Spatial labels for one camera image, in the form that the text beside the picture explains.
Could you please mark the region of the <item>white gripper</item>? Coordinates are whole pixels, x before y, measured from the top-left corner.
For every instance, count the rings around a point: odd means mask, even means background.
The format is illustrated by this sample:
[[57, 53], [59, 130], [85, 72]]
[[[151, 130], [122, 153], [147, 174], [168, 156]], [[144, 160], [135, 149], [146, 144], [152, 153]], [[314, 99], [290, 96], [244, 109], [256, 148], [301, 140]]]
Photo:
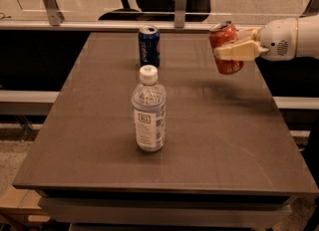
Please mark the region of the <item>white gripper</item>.
[[271, 21], [261, 29], [244, 28], [237, 31], [237, 37], [248, 41], [224, 44], [215, 48], [213, 54], [222, 61], [248, 62], [259, 56], [271, 62], [289, 61], [295, 57], [297, 29], [295, 18]]

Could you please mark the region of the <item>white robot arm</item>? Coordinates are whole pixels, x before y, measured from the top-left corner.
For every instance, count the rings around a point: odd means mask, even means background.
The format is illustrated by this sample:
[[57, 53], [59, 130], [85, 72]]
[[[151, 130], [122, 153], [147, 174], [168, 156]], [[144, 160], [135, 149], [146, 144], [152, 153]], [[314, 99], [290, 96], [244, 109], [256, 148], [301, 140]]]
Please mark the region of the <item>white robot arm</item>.
[[310, 0], [298, 18], [274, 20], [261, 28], [238, 31], [239, 39], [216, 47], [217, 59], [270, 62], [319, 59], [319, 0]]

